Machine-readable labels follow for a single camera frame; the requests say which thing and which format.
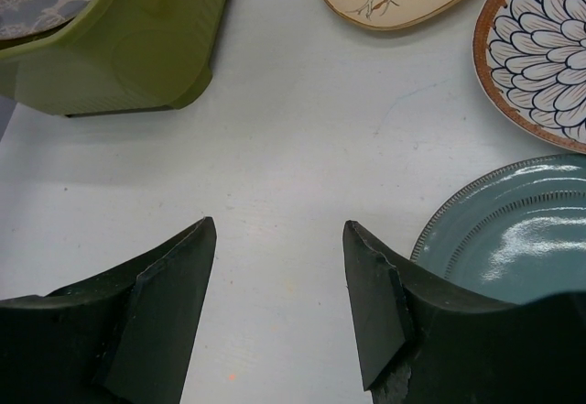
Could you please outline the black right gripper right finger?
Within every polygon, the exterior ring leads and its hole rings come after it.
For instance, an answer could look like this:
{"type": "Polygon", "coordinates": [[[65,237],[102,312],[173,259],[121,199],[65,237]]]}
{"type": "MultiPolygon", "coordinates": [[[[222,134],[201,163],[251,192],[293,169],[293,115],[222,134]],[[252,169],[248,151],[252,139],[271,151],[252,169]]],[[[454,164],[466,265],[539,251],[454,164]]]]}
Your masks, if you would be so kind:
{"type": "Polygon", "coordinates": [[[364,389],[376,403],[582,403],[585,296],[516,305],[461,288],[355,221],[342,235],[364,389]]]}

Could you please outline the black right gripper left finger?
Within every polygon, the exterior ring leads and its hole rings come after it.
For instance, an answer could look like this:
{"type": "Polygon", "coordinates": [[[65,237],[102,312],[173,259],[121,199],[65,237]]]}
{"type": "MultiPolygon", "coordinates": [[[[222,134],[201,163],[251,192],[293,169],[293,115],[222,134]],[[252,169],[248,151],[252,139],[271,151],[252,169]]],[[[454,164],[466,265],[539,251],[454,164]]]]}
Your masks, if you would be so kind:
{"type": "Polygon", "coordinates": [[[1,303],[4,403],[177,403],[216,246],[205,217],[93,277],[1,303]]]}

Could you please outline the brown rimmed petal pattern bowl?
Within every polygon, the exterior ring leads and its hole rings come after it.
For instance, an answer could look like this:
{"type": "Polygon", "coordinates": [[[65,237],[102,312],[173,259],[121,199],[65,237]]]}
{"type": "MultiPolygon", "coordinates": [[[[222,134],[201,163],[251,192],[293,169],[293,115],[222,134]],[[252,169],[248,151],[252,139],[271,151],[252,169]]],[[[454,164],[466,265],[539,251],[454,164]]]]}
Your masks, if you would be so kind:
{"type": "Polygon", "coordinates": [[[585,151],[585,0],[486,0],[472,55],[483,91],[508,120],[585,151]]]}

